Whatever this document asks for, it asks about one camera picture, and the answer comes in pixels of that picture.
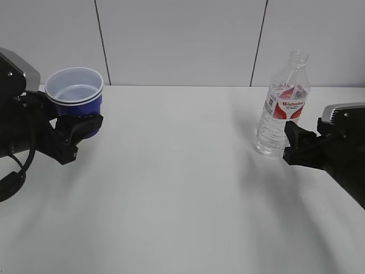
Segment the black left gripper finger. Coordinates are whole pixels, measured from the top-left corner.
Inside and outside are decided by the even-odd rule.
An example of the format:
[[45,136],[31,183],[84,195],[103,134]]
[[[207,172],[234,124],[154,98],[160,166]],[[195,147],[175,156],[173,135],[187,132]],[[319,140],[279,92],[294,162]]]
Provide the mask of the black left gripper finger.
[[94,136],[103,123],[103,116],[92,114],[86,116],[62,115],[57,118],[55,129],[67,144],[78,144]]

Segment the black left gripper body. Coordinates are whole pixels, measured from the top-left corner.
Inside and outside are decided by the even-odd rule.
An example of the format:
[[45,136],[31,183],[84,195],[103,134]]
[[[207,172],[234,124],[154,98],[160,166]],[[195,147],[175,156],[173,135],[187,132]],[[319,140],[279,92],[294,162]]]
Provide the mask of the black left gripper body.
[[76,160],[71,142],[73,118],[59,115],[44,92],[27,92],[1,105],[1,157],[26,150],[43,153],[65,165]]

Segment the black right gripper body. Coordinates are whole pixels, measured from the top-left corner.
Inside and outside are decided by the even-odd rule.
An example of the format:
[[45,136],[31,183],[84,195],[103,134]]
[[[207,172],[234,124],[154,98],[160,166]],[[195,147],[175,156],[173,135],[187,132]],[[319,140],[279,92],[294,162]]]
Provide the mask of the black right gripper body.
[[321,136],[285,148],[283,159],[291,166],[325,171],[364,208],[364,140]]

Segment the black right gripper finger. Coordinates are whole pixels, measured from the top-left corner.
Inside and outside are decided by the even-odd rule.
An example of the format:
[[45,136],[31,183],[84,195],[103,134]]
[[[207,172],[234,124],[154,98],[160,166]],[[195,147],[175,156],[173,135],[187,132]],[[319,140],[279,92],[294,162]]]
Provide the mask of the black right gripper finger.
[[298,148],[317,138],[316,133],[305,130],[293,121],[287,121],[284,132],[291,148]]

